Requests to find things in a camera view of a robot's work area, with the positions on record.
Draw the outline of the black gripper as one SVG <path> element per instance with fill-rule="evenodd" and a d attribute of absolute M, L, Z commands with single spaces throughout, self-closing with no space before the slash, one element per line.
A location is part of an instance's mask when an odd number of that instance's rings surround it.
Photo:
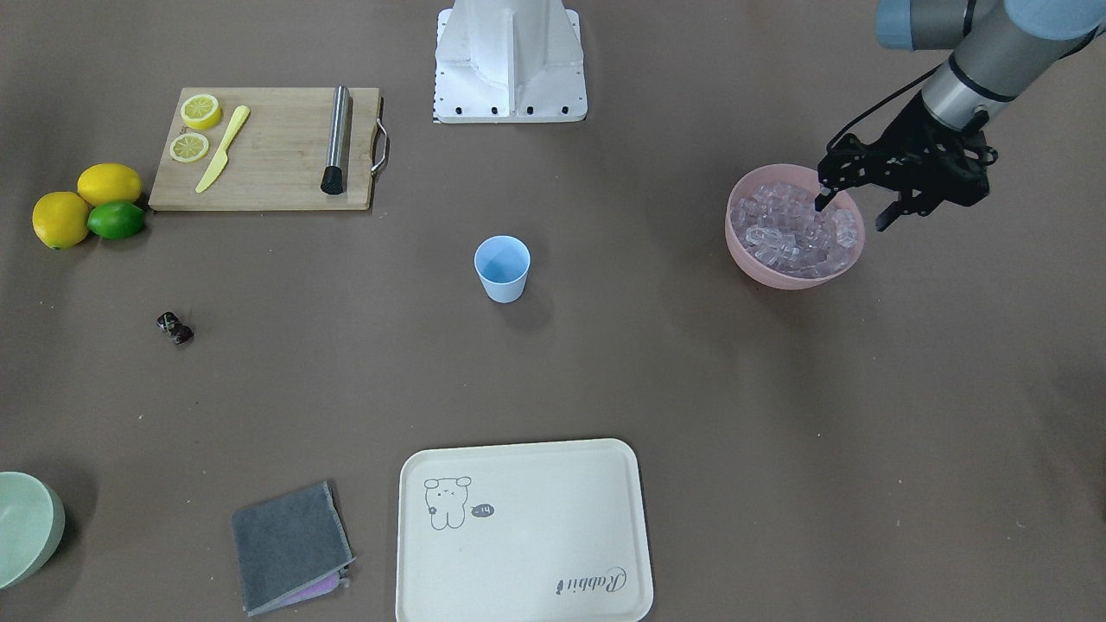
<path fill-rule="evenodd" d="M 870 144 L 847 124 L 820 160 L 815 210 L 822 212 L 847 188 L 875 185 L 898 194 L 874 220 L 874 229 L 884 232 L 897 219 L 943 203 L 971 207 L 984 200 L 988 167 L 998 158 L 983 131 L 990 120 L 990 111 L 978 107 L 964 129 L 951 129 L 917 94 Z"/>

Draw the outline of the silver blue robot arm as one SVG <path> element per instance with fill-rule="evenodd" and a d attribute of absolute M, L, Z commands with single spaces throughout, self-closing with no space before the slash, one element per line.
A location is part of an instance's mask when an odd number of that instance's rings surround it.
<path fill-rule="evenodd" d="M 830 139 L 815 208 L 853 187 L 893 190 L 897 200 L 876 220 L 885 230 L 943 203 L 983 200 L 998 157 L 984 126 L 1056 60 L 1089 46 L 1104 11 L 1102 1 L 881 1 L 874 24 L 881 46 L 950 54 L 909 83 L 912 99 L 880 138 L 866 144 L 839 129 Z"/>

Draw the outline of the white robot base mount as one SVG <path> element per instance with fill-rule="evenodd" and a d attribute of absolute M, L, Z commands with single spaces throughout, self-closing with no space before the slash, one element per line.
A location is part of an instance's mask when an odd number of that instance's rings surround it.
<path fill-rule="evenodd" d="M 581 20 L 561 1 L 455 1 L 438 13 L 435 35 L 435 122 L 588 116 Z"/>

